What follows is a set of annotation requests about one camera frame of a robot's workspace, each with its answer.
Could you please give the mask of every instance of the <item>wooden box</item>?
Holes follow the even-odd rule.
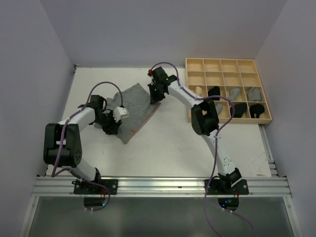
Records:
[[[187,87],[195,92],[196,87],[202,88],[202,97],[207,96],[209,89],[214,86],[220,88],[222,96],[229,97],[230,90],[238,87],[240,94],[233,104],[246,103],[247,111],[242,118],[233,118],[234,123],[257,123],[267,124],[272,121],[269,106],[264,94],[260,77],[254,60],[249,59],[211,59],[211,58],[186,58]],[[261,101],[249,101],[250,88],[257,87],[261,91]],[[215,104],[222,104],[223,109],[218,115],[221,123],[230,118],[230,106],[227,101],[220,99]],[[262,104],[264,113],[259,118],[251,118],[249,107]]]

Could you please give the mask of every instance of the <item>white tabletop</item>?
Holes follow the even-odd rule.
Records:
[[[78,68],[63,118],[84,104],[91,88],[101,81],[111,81],[125,90],[140,83],[147,91],[150,78],[146,68]],[[172,69],[165,69],[171,75]],[[185,70],[179,69],[185,81]],[[94,94],[113,97],[116,88],[103,84]],[[259,126],[228,124],[221,136],[228,154],[243,177],[271,177]],[[166,96],[161,106],[128,144],[101,129],[88,126],[81,133],[82,153],[103,176],[206,177],[213,166],[213,156],[188,123],[187,109],[177,99]]]

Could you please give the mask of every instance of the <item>compartment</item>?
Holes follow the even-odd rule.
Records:
[[[206,91],[206,86],[201,86],[201,85],[188,85],[188,89],[193,91],[194,93],[196,92],[196,87],[201,87],[202,88],[202,93],[201,97],[207,97],[207,91]]]
[[[238,102],[238,101],[234,101],[233,102],[233,105],[237,105],[237,104],[240,104],[242,102]],[[231,116],[231,112],[230,112],[230,109],[231,109],[231,106],[229,106],[229,116]],[[250,119],[250,113],[249,113],[249,107],[248,107],[248,104],[247,104],[247,110],[245,113],[243,113],[242,117],[241,118],[233,118],[234,119]]]
[[[237,62],[241,73],[257,73],[254,60],[237,60]]]
[[[221,72],[221,62],[219,59],[204,59],[204,69],[206,72]]]
[[[260,79],[257,73],[241,73],[243,86],[260,87]]]
[[[187,71],[204,71],[203,59],[188,58],[187,59]]]
[[[215,106],[217,104],[221,104],[223,106],[221,112],[218,115],[219,119],[229,119],[230,118],[230,113],[229,113],[229,107],[228,107],[228,102],[227,101],[214,101]]]
[[[257,86],[249,86],[249,87],[245,87],[245,96],[247,98],[247,101],[249,100],[248,99],[248,94],[249,94],[249,90],[252,88],[252,87],[255,87],[255,88],[258,88],[260,90],[260,93],[261,93],[261,101],[257,101],[257,102],[266,102],[266,98],[265,98],[265,95],[264,95],[264,92],[263,92],[263,89],[262,87],[257,87]]]
[[[240,73],[223,73],[225,86],[242,86]]]
[[[188,72],[187,85],[205,85],[205,73]]]
[[[226,95],[227,95],[227,98],[229,98],[230,96],[230,90],[233,89],[233,88],[239,88],[240,89],[240,93],[239,95],[237,96],[237,98],[235,100],[232,100],[232,101],[240,101],[240,102],[246,102],[246,95],[245,95],[245,92],[243,90],[243,87],[241,86],[226,86]]]
[[[207,86],[207,91],[210,90],[210,89],[212,89],[213,87],[214,87],[213,85],[208,85],[208,86]],[[225,87],[224,87],[224,86],[219,86],[219,90],[220,90],[221,96],[227,97],[226,91],[225,91]]]
[[[270,115],[270,112],[269,112],[269,109],[268,109],[268,106],[267,106],[267,103],[264,103],[264,102],[248,102],[248,107],[250,109],[250,106],[252,105],[256,105],[256,104],[261,104],[265,107],[265,111],[260,114],[260,117],[259,118],[251,118],[251,119],[255,119],[255,120],[259,120],[259,119],[268,119],[268,120],[271,120],[271,115]]]
[[[206,76],[206,85],[224,86],[222,73],[206,72],[205,76]]]
[[[222,66],[223,72],[231,72],[231,73],[239,72],[237,60],[221,59],[221,66]]]

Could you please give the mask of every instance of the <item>gray wall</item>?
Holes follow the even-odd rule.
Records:
[[[0,3],[0,236],[17,236],[72,64],[39,0]]]
[[[268,139],[305,236],[315,236],[315,9],[315,0],[288,0],[256,57],[273,116]]]
[[[86,67],[254,58],[286,0],[41,0],[71,61]]]

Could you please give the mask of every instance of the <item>mounting plate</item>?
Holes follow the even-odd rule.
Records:
[[[101,193],[101,187],[91,185],[86,182],[81,182],[80,180],[73,181],[74,184],[74,194],[78,195],[97,195]],[[116,195],[118,192],[119,181],[117,179],[101,179],[101,185],[107,187],[111,195]]]
[[[206,189],[206,185],[209,179],[204,180],[204,188]],[[236,183],[232,188],[224,191],[221,188],[221,180],[213,179],[210,183],[210,187],[208,188],[207,195],[235,195],[237,191],[239,191],[239,195],[248,195],[249,188],[247,184],[247,180],[242,179],[238,183]]]

